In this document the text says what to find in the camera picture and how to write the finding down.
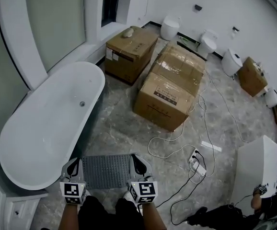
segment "white toilet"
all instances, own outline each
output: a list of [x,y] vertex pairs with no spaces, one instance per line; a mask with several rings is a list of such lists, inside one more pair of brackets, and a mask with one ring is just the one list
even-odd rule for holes
[[204,58],[207,58],[208,54],[213,53],[217,48],[216,40],[218,37],[219,36],[216,32],[205,30],[205,32],[200,37],[198,54],[200,54]]
[[172,40],[173,37],[177,35],[180,25],[180,18],[174,18],[173,16],[167,15],[161,26],[161,37],[167,41]]
[[243,66],[241,58],[232,49],[226,51],[224,58],[221,60],[224,72],[228,76],[233,76]]

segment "white foam block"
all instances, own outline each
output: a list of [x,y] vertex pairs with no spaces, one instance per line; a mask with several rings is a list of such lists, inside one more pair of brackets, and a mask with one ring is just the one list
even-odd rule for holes
[[205,147],[207,147],[207,148],[211,148],[211,149],[213,149],[214,148],[214,150],[216,150],[216,151],[222,151],[222,149],[220,148],[220,147],[217,147],[217,146],[214,146],[213,145],[213,147],[212,147],[212,145],[210,144],[210,143],[207,143],[207,142],[205,142],[205,141],[202,141],[201,142],[201,145],[204,145]]

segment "black sleeve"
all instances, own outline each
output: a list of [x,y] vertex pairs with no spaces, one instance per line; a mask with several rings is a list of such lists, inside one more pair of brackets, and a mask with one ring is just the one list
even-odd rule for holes
[[277,216],[277,194],[272,197],[262,198],[261,212],[265,213],[268,219]]

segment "cardboard box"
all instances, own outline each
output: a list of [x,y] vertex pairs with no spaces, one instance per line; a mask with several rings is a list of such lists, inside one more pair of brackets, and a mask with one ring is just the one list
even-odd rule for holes
[[266,78],[254,66],[254,63],[255,61],[248,57],[243,63],[243,67],[238,71],[241,87],[252,97],[267,86]]
[[123,37],[125,31],[106,43],[105,71],[133,84],[150,62],[158,35],[132,26],[131,37]]
[[189,116],[205,61],[169,43],[158,55],[139,91],[134,112],[169,131]]

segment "window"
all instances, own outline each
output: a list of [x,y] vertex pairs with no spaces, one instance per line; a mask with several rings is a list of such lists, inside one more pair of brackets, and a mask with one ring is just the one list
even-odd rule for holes
[[116,21],[118,0],[103,0],[101,27]]

